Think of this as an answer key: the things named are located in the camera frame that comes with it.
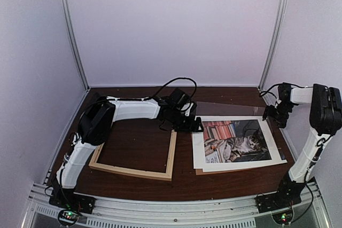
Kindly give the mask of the right aluminium corner post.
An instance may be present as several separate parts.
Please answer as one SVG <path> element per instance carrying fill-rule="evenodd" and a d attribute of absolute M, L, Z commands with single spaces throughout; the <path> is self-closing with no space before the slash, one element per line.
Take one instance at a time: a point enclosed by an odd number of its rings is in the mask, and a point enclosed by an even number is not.
<path fill-rule="evenodd" d="M 285 17 L 287 3 L 288 3 L 288 0 L 278 0 L 278 7 L 277 7 L 277 12 L 276 12 L 274 29 L 273 29 L 273 33 L 271 36 L 269 49 L 267 52 L 266 62 L 265 62 L 261 79 L 259 82 L 259 86 L 258 86 L 259 89 L 263 89 L 265 87 L 266 80 L 271 69 L 272 61 L 275 56 L 277 44 L 278 44 L 279 37 L 281 34 L 281 27 L 282 27 L 282 23 Z"/>

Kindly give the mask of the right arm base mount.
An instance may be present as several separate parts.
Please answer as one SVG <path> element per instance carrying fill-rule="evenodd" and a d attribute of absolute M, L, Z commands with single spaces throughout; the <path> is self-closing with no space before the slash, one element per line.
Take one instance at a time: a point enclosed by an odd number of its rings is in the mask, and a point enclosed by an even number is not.
<path fill-rule="evenodd" d="M 301 197 L 295 197 L 294 199 L 283 199 L 277 195 L 272 194 L 260 194 L 255 198 L 255 203 L 259 213 L 265 213 L 269 211 L 275 211 L 283 208 L 290 208 L 293 205 L 301 203 Z"/>

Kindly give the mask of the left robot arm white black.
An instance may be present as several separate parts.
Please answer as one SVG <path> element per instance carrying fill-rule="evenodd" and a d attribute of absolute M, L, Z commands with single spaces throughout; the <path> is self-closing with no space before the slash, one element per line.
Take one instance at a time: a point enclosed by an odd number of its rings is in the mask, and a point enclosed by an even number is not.
<path fill-rule="evenodd" d="M 107 141 L 114 122 L 157 119 L 170 122 L 174 131 L 202 132 L 201 118 L 194 115 L 196 107 L 191 96 L 179 88 L 162 97 L 116 98 L 94 94 L 80 116 L 71 147 L 51 180 L 56 200 L 66 209 L 76 205 L 77 198 L 72 192 L 78 177 L 90 154 Z"/>

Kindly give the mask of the light wooden picture frame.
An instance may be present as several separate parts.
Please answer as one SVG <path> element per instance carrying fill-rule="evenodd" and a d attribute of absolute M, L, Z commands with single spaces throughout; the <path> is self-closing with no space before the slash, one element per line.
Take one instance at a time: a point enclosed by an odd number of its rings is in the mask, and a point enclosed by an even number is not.
<path fill-rule="evenodd" d="M 147 135 L 144 142 L 124 139 L 114 147 L 101 144 L 89 162 L 94 170 L 116 175 L 170 182 L 173 176 L 177 132 L 159 133 L 161 139 L 152 141 Z"/>

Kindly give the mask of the brown backing board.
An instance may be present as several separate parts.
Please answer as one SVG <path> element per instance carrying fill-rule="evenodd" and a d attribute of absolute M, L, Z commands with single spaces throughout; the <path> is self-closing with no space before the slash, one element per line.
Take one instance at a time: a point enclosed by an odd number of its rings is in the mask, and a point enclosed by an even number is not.
<path fill-rule="evenodd" d="M 195 173 L 197 176 L 199 176 L 199 175 L 210 175 L 210 174 L 213 174 L 214 172 L 204 172 L 202 169 L 195 169 Z"/>

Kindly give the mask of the left aluminium corner post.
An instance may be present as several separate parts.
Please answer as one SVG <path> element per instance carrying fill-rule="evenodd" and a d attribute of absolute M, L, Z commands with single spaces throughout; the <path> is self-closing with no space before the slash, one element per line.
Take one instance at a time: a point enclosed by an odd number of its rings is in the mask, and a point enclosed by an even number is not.
<path fill-rule="evenodd" d="M 79 48 L 76 42 L 76 37 L 75 37 L 74 28 L 73 28 L 72 17 L 71 17 L 71 13 L 69 9 L 68 0 L 61 0 L 61 5 L 63 8 L 63 12 L 64 12 L 64 19 L 66 22 L 68 40 L 69 40 L 73 57 L 76 63 L 76 68 L 81 78 L 84 89 L 89 90 L 90 86 L 86 78 L 86 74 L 85 74 L 84 67 L 83 67 L 80 53 L 79 53 Z"/>

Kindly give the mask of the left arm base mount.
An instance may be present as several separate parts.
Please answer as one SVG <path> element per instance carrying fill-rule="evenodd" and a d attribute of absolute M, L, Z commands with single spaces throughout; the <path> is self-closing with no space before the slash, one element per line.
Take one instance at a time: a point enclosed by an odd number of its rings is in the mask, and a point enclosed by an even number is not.
<path fill-rule="evenodd" d="M 80 194 L 73 194 L 68 201 L 63 197 L 50 196 L 49 204 L 64 208 L 78 211 L 82 214 L 92 214 L 95 206 L 96 199 L 91 196 L 85 196 Z"/>

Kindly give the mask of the clear acrylic sheet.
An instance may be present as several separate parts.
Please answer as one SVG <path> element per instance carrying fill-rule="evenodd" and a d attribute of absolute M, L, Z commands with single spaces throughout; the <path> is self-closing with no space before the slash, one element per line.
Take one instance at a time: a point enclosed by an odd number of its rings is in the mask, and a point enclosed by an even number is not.
<path fill-rule="evenodd" d="M 265 107 L 197 102 L 197 116 L 262 116 Z"/>

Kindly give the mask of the cat photo print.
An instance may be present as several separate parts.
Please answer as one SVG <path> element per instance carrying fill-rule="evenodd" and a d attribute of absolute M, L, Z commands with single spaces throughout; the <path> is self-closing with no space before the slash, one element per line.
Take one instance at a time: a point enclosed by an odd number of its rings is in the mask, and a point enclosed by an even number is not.
<path fill-rule="evenodd" d="M 271 155 L 257 119 L 202 122 L 206 163 L 268 161 Z"/>

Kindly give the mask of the aluminium corner post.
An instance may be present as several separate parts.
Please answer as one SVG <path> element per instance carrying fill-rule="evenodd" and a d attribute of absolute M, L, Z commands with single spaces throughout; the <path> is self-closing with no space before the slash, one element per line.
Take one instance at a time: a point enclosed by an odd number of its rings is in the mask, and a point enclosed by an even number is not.
<path fill-rule="evenodd" d="M 64 19 L 66 22 L 68 40 L 69 40 L 73 57 L 76 63 L 76 68 L 81 78 L 84 89 L 89 90 L 90 86 L 86 78 L 86 74 L 85 74 L 84 67 L 83 67 L 80 53 L 79 53 L 79 48 L 76 42 L 76 37 L 75 37 L 74 28 L 73 28 L 72 17 L 71 17 L 71 13 L 69 9 L 68 0 L 61 0 L 61 5 L 63 8 L 63 12 L 64 12 Z"/>
<path fill-rule="evenodd" d="M 259 82 L 259 86 L 258 86 L 259 89 L 263 89 L 265 87 L 266 80 L 271 69 L 272 61 L 275 56 L 277 44 L 278 44 L 279 37 L 281 34 L 281 27 L 282 27 L 282 23 L 285 17 L 287 3 L 288 3 L 288 0 L 278 0 L 278 7 L 277 7 L 277 12 L 276 12 L 274 29 L 273 29 L 273 33 L 271 36 L 269 49 L 267 52 L 266 62 L 265 62 L 261 79 Z"/>

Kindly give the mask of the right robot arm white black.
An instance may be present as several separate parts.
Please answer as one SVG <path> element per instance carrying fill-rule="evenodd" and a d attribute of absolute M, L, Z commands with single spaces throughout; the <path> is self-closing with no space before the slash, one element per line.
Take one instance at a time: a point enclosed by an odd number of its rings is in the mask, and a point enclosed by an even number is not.
<path fill-rule="evenodd" d="M 278 97 L 274 105 L 265 108 L 263 119 L 272 118 L 279 128 L 285 128 L 294 106 L 309 105 L 309 134 L 295 164 L 282 178 L 274 195 L 278 207 L 286 207 L 299 197 L 309 181 L 310 174 L 320 160 L 330 139 L 341 129 L 341 94 L 335 87 L 322 84 L 302 87 L 292 83 L 277 83 L 260 96 L 277 88 Z"/>

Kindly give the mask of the aluminium front rail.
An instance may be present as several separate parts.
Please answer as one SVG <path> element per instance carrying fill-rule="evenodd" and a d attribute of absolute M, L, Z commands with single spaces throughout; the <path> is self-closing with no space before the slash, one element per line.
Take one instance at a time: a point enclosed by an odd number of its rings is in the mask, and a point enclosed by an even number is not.
<path fill-rule="evenodd" d="M 92 214 L 82 214 L 71 227 L 332 227 L 315 182 L 310 209 L 291 225 L 273 219 L 280 211 L 261 213 L 256 196 L 204 201 L 134 201 L 93 196 Z M 63 227 L 57 220 L 61 208 L 49 204 L 46 186 L 32 186 L 19 227 Z"/>

